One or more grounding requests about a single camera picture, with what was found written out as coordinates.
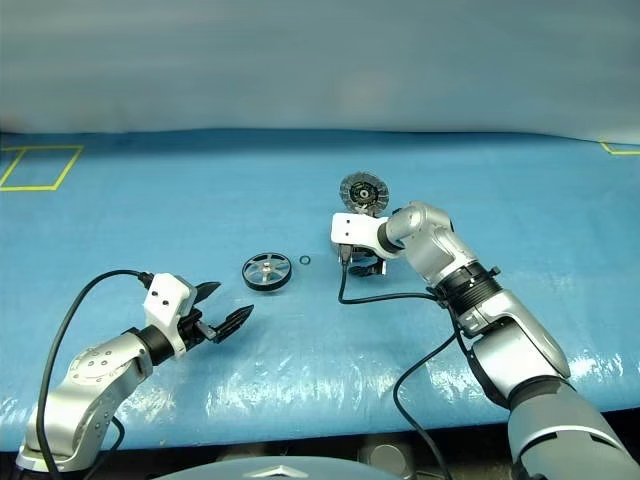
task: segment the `yellow tape marking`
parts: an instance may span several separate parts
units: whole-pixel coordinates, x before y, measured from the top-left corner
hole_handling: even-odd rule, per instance
[[[62,169],[60,175],[53,183],[53,185],[15,185],[15,186],[3,186],[7,181],[11,173],[15,170],[16,166],[29,150],[75,150],[75,153],[71,157],[71,160]],[[54,192],[58,189],[60,184],[64,181],[65,177],[80,157],[80,154],[84,150],[84,145],[27,145],[22,147],[3,147],[0,151],[3,152],[19,152],[16,158],[11,162],[9,168],[4,172],[2,178],[0,178],[0,192]]]
[[[600,142],[600,145],[611,155],[640,155],[640,150],[614,150],[605,142]]]
[[[22,160],[22,157],[24,157],[25,153],[27,153],[27,151],[22,149],[20,153],[16,155],[16,158],[13,159],[13,162],[11,162],[11,165],[9,165],[9,168],[7,168],[7,171],[4,172],[4,174],[2,175],[2,178],[0,178],[0,187],[2,187],[4,182],[7,181],[7,178],[9,178],[9,175],[11,175],[11,172],[13,172],[13,170],[16,168],[18,163],[20,163],[20,160]]]

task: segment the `wire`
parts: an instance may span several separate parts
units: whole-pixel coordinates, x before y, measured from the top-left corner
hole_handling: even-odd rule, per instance
[[[422,298],[425,300],[436,301],[437,297],[428,293],[389,293],[387,295],[376,295],[375,297],[364,298],[344,298],[344,289],[347,286],[348,264],[342,265],[342,280],[340,281],[340,290],[338,291],[338,301],[344,305],[358,305],[362,303],[381,302],[383,300],[396,300],[399,298]]]
[[[56,462],[53,458],[53,454],[51,453],[51,448],[49,447],[49,441],[47,440],[47,436],[45,434],[44,429],[44,412],[47,406],[47,394],[49,393],[49,384],[51,383],[51,372],[53,371],[53,364],[56,360],[56,356],[58,355],[58,350],[60,349],[60,344],[62,343],[62,338],[64,334],[67,332],[67,328],[69,327],[69,323],[71,323],[71,319],[73,315],[78,310],[80,303],[84,300],[84,297],[87,296],[87,293],[95,287],[102,280],[115,277],[116,275],[132,275],[134,277],[140,277],[142,274],[135,270],[113,270],[111,272],[103,273],[102,275],[98,275],[96,278],[91,280],[75,298],[71,307],[67,311],[67,314],[64,316],[62,323],[60,324],[60,328],[58,328],[58,332],[53,339],[51,344],[51,350],[49,350],[49,356],[47,357],[47,362],[44,367],[44,373],[42,374],[42,383],[40,385],[40,394],[38,395],[38,413],[36,414],[36,436],[38,437],[38,443],[40,444],[40,449],[42,450],[42,457],[47,465],[47,470],[49,470],[49,475],[54,480],[63,480],[60,471],[56,465]]]
[[[125,434],[124,425],[122,425],[120,420],[118,420],[116,417],[113,417],[111,420],[113,424],[116,426],[116,428],[118,429],[118,438],[116,438],[116,441],[113,443],[109,451],[105,452],[102,455],[102,457],[100,457],[100,460],[98,460],[96,463],[93,464],[93,467],[91,467],[91,470],[89,470],[87,474],[84,477],[82,477],[82,480],[89,480],[98,470],[100,470],[100,468],[102,468],[102,466],[107,462],[107,460],[111,458],[111,456],[113,455],[113,452],[115,452],[118,449],[118,447],[122,443],[122,440],[124,440],[124,434]]]
[[[409,424],[413,428],[415,428],[415,430],[420,434],[422,439],[427,443],[427,445],[429,445],[429,448],[433,452],[433,456],[435,457],[436,462],[438,462],[438,467],[440,467],[440,470],[442,471],[442,474],[445,480],[453,479],[453,477],[451,476],[451,472],[449,472],[449,467],[447,466],[447,462],[442,456],[442,453],[440,452],[440,449],[436,445],[436,442],[434,442],[433,438],[431,438],[431,435],[429,435],[427,431],[424,428],[422,428],[420,424],[402,406],[402,404],[400,403],[400,399],[398,398],[398,390],[400,390],[400,386],[402,385],[402,383],[413,372],[415,372],[418,368],[420,368],[422,365],[427,363],[429,360],[431,360],[433,357],[435,357],[441,351],[447,348],[455,339],[456,339],[456,334],[454,333],[449,338],[447,338],[442,344],[440,344],[438,348],[436,348],[435,350],[432,350],[426,356],[424,356],[423,358],[418,360],[416,363],[414,363],[411,367],[409,367],[409,369],[400,376],[396,384],[393,386],[393,403],[396,404],[396,408],[400,411],[400,413],[405,418],[405,420],[409,422]]]
[[[387,295],[377,295],[375,297],[345,299],[344,290],[347,284],[347,273],[348,273],[348,266],[349,266],[348,258],[351,255],[351,251],[345,250],[343,254],[343,251],[341,250],[340,253],[343,261],[342,261],[342,279],[340,281],[340,290],[338,291],[338,301],[342,304],[355,305],[355,304],[361,304],[361,303],[381,302],[383,300],[395,300],[398,298],[422,298],[425,300],[438,301],[438,298],[435,295],[429,295],[426,293],[391,293]],[[445,480],[453,480],[453,477],[451,476],[451,472],[449,471],[449,467],[447,466],[447,462],[445,461],[442,453],[440,452],[438,445],[436,445],[436,442],[433,440],[433,438],[431,438],[431,435],[429,435],[427,431],[424,428],[422,428],[420,424],[402,406],[402,404],[400,403],[400,399],[398,398],[398,390],[400,390],[400,386],[402,385],[402,383],[418,368],[420,368],[422,365],[427,363],[429,360],[431,360],[433,357],[435,357],[440,352],[442,352],[445,348],[447,348],[454,340],[457,339],[458,344],[460,345],[460,348],[462,348],[463,351],[465,352],[467,351],[462,341],[462,337],[460,336],[460,331],[456,328],[454,313],[453,311],[451,311],[450,308],[448,309],[448,311],[451,317],[451,323],[453,324],[454,333],[449,338],[447,338],[439,347],[437,347],[435,350],[431,351],[429,354],[421,358],[417,363],[412,365],[406,372],[404,372],[400,376],[400,378],[396,381],[395,385],[393,386],[393,403],[395,403],[396,408],[402,414],[405,420],[407,420],[407,422],[409,422],[409,424],[420,434],[422,439],[427,443],[427,445],[431,449],[433,456],[438,462],[438,467],[442,471],[442,474],[443,474],[442,477]]]

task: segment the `pulley wheel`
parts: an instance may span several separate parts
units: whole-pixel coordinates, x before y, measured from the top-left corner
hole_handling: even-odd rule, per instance
[[[276,290],[291,278],[291,262],[279,253],[261,253],[247,260],[242,267],[242,278],[253,290]]]

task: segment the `white wall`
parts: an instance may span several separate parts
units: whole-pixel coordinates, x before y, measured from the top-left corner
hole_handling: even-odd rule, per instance
[[[640,143],[640,1],[2,0],[0,127]]]

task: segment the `robotic arm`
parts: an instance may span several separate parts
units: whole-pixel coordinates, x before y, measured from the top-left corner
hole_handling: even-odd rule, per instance
[[[205,338],[220,343],[251,314],[253,305],[230,314],[217,328],[202,322],[194,304],[220,284],[194,287],[162,273],[142,274],[149,293],[144,301],[146,327],[90,347],[73,359],[62,383],[47,397],[45,432],[60,472],[89,468],[95,461],[116,409],[166,359],[182,357]],[[33,411],[16,463],[23,469],[47,472]]]
[[[472,341],[466,357],[485,394],[511,412],[518,479],[640,478],[640,467],[606,420],[568,383],[560,346],[495,280],[499,270],[478,262],[443,210],[411,202],[389,218],[337,213],[331,240],[343,246],[343,262],[353,248],[406,258],[449,309]]]

